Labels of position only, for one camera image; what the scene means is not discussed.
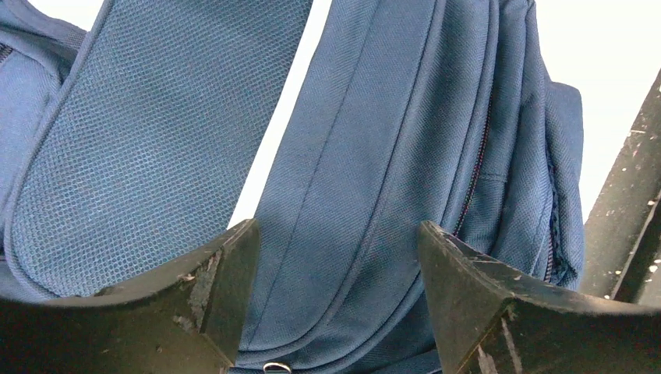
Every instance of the white background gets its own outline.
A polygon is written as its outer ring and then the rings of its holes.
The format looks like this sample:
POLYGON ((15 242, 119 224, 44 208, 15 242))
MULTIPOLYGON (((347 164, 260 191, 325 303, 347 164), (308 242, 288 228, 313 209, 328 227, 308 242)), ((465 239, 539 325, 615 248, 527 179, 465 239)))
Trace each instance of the white background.
MULTIPOLYGON (((51 17, 89 30, 102 0, 31 2, 51 17)), ((551 78, 583 95, 581 197, 587 219, 661 68, 661 1, 538 0, 537 18, 551 78)))

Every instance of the blue backpack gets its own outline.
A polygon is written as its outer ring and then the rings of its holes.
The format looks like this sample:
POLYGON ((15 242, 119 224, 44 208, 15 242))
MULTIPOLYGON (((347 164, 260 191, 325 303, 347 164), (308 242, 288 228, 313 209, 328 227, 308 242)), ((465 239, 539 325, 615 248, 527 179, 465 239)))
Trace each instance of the blue backpack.
POLYGON ((107 0, 85 35, 2 0, 0 295, 92 295, 254 216, 230 373, 440 372, 421 221, 578 285, 581 99, 535 9, 107 0))

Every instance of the white surface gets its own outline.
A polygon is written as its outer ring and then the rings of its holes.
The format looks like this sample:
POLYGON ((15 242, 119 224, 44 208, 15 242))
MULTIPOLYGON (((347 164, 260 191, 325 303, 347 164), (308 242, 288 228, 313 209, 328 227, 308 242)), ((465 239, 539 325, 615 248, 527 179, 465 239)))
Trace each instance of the white surface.
POLYGON ((321 33, 326 25, 328 11, 331 9, 331 0, 315 0, 312 4, 306 27, 303 30, 299 47, 296 49, 292 67, 282 87, 280 99, 277 101, 273 116, 264 133, 264 138, 257 150, 253 165, 248 172, 248 178, 243 185, 239 201, 236 203, 228 228, 237 223, 255 217, 257 205, 260 203, 264 187, 266 187, 270 169, 275 161, 275 154, 280 147, 282 136, 285 134, 289 119, 299 98, 303 80, 308 73, 309 64, 319 45, 321 33))
MULTIPOLYGON (((55 18, 89 30, 101 0, 31 0, 55 18)), ((588 218, 638 109, 661 68, 660 0, 538 0, 543 57, 551 77, 583 96, 581 178, 588 218)))

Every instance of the metal ring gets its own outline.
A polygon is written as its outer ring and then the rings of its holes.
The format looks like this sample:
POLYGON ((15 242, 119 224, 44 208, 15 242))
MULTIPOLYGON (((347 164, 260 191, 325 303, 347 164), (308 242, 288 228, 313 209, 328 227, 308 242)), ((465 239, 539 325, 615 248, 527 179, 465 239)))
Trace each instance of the metal ring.
POLYGON ((262 370, 264 371, 264 373, 269 373, 269 372, 273 372, 273 370, 278 370, 277 372, 285 371, 287 372, 287 374, 292 374, 292 368, 281 362, 268 362, 267 364, 264 364, 262 370))

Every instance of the bag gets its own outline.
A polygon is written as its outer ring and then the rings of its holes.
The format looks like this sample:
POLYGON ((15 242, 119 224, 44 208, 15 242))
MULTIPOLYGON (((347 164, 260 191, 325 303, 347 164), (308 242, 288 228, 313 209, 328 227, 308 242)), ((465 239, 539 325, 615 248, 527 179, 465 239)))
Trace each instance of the bag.
POLYGON ((0 101, 14 297, 92 295, 254 215, 230 373, 427 373, 421 221, 578 285, 581 99, 546 72, 532 1, 107 0, 68 75, 10 3, 0 95, 31 97, 0 101))

